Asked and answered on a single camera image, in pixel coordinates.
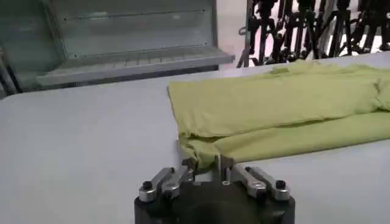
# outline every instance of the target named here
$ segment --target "screw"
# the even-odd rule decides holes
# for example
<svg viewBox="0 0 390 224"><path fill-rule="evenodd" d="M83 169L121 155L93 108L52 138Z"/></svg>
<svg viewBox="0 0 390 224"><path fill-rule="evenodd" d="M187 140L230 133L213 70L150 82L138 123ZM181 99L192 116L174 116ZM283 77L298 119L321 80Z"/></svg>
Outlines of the screw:
<svg viewBox="0 0 390 224"><path fill-rule="evenodd" d="M142 189L144 189L145 191L149 191L153 188L153 184L151 181L145 181L143 184L142 184Z"/></svg>
<svg viewBox="0 0 390 224"><path fill-rule="evenodd" d="M275 185L276 189L278 190L286 189L286 182L284 182L283 180L277 180Z"/></svg>

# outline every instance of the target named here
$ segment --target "folded fabric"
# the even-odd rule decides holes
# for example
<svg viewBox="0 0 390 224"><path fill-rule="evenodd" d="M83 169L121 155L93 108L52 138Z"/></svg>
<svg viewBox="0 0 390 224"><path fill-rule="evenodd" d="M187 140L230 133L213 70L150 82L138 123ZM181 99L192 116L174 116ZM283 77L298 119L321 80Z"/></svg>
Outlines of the folded fabric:
<svg viewBox="0 0 390 224"><path fill-rule="evenodd" d="M180 145L202 167L218 153L248 161L390 138L390 70L301 61L169 93Z"/></svg>

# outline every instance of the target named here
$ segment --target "camera tripod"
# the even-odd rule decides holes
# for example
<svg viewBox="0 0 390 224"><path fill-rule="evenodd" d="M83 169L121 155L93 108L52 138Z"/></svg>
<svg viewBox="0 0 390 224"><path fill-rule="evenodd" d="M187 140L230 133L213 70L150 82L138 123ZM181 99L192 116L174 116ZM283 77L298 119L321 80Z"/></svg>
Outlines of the camera tripod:
<svg viewBox="0 0 390 224"><path fill-rule="evenodd" d="M348 55L352 55L352 45L351 45L351 27L350 27L350 15L351 11L348 10L350 0L338 0L337 1L337 10L333 11L324 26L318 31L318 38L324 33L326 28L330 23L336 18L336 26L333 31L333 38L330 44L330 51L328 57L337 57L341 51L341 39L344 31L344 26L347 35L346 47Z"/></svg>
<svg viewBox="0 0 390 224"><path fill-rule="evenodd" d="M12 84L15 87L15 91L17 93L23 93L19 81L16 78L16 75L12 70L10 63L0 46L0 84L2 85L4 92L7 95L11 95L13 94L13 91L12 91L12 87L7 83L6 75L10 77Z"/></svg>
<svg viewBox="0 0 390 224"><path fill-rule="evenodd" d="M297 27L297 15L298 13L293 13L293 0L286 0L284 5L284 14L285 14L285 34L283 36L284 48L281 51L283 57L288 60L291 55L291 42L293 40L293 29Z"/></svg>
<svg viewBox="0 0 390 224"><path fill-rule="evenodd" d="M298 0L298 31L297 39L295 44L295 53L297 58L305 58L307 56L307 51L301 52L302 48L302 37L303 37L303 28L306 25L307 35L305 38L305 47L308 49L309 46L313 50L314 59L319 59L319 52L317 48L317 35L314 31L314 21L316 14L314 13L315 0Z"/></svg>
<svg viewBox="0 0 390 224"><path fill-rule="evenodd" d="M285 22L285 2L292 0L281 0L279 12L278 12L278 23L275 25L275 21L270 18L271 10L274 7L277 0L248 0L247 1L247 21L246 27L240 29L239 34L245 35L245 48L238 62L237 68L248 67L249 56L255 53L255 42L256 34L261 27L260 35L260 50L257 58L251 58L253 63L258 65L273 64L281 62L280 59L280 48L283 44L283 36L278 33L283 28ZM256 17L256 13L260 14L260 19ZM272 55L269 58L265 57L266 40L268 35L271 34L274 39L274 45Z"/></svg>
<svg viewBox="0 0 390 224"><path fill-rule="evenodd" d="M351 45L352 50L358 54L368 54L372 50L372 45L374 43L375 35L377 29L381 28L381 38L382 45L380 46L381 51L390 51L389 35L388 35L388 24L389 18L387 17L387 11L389 10L388 5L383 5L382 1L378 0L368 0L362 2L359 6L361 13L359 14L358 19L355 20L356 28L352 33ZM364 46L360 47L360 41L363 38L364 31L368 26L369 30L364 41Z"/></svg>

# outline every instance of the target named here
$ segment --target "white table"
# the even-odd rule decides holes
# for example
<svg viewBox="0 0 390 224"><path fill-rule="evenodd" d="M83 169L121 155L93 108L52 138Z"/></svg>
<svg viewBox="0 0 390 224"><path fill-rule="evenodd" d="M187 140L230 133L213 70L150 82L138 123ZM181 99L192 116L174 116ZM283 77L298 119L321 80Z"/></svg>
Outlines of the white table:
<svg viewBox="0 0 390 224"><path fill-rule="evenodd" d="M390 67L390 53L324 60ZM15 95L0 101L0 223L129 224L140 184L178 166L171 81L272 66ZM390 223L390 141L249 163L284 178L297 224Z"/></svg>

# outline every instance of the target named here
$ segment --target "gray shelf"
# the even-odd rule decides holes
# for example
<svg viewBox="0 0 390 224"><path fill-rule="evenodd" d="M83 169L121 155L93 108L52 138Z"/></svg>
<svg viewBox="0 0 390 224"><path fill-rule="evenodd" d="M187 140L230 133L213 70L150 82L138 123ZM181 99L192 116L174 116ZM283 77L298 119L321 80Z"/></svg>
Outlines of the gray shelf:
<svg viewBox="0 0 390 224"><path fill-rule="evenodd" d="M114 77L231 63L234 56L210 46L181 47L69 59L37 77L41 85L87 82Z"/></svg>

